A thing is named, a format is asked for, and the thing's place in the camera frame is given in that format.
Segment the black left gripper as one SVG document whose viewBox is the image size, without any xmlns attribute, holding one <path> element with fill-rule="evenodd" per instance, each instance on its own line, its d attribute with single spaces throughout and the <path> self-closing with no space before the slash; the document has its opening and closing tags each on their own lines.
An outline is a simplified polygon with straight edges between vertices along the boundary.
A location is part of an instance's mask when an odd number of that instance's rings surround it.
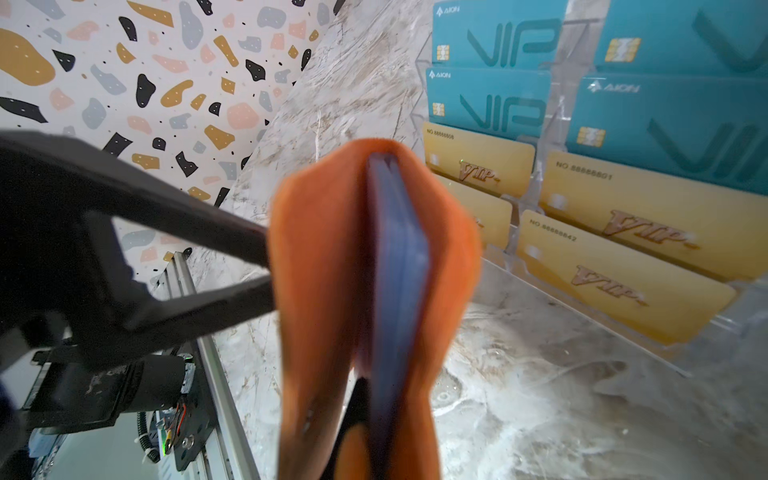
<svg viewBox="0 0 768 480">
<path fill-rule="evenodd" d="M 156 298 L 172 250 L 187 246 L 268 265 L 262 226 L 76 138 L 3 131 L 1 370 L 30 353 L 34 372 L 20 400 L 1 383 L 1 430 L 83 432 L 172 408 L 197 367 L 177 344 L 274 309 L 268 276 Z"/>
</svg>

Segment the orange card holder wallet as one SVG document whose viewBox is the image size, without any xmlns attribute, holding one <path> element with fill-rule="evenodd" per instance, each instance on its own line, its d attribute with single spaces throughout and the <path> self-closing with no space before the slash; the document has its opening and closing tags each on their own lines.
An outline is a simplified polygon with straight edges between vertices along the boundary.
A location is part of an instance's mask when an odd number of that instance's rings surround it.
<svg viewBox="0 0 768 480">
<path fill-rule="evenodd" d="M 407 146 L 366 138 L 289 176 L 273 200 L 267 243 L 280 320 L 281 479 L 372 475 L 372 425 L 359 422 L 346 433 L 339 427 L 349 373 L 366 363 L 373 320 L 366 163 L 374 153 L 399 160 L 431 263 L 387 473 L 392 479 L 441 475 L 430 395 L 479 280 L 479 230 Z"/>
</svg>

